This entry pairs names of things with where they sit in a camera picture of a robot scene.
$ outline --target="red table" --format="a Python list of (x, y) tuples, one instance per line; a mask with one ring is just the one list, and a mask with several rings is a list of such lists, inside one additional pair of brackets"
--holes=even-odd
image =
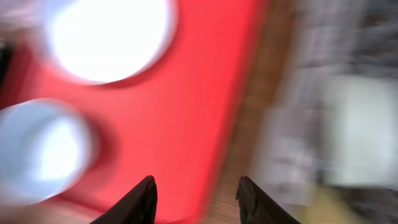
[(5, 105), (56, 98), (99, 132), (97, 163), (62, 198), (103, 212), (153, 175), (157, 222), (197, 222), (225, 154), (266, 4), (178, 1), (177, 33), (165, 55), (141, 74), (106, 85), (65, 81), (56, 75), (64, 71), (19, 49)]

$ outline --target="wooden floor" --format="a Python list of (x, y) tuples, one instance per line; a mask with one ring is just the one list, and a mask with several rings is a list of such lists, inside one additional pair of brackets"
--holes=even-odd
[(204, 223), (240, 223), (236, 188), (239, 178), (248, 175), (261, 120), (273, 104), (284, 73), (294, 29), (293, 1), (273, 0), (264, 18), (234, 133)]

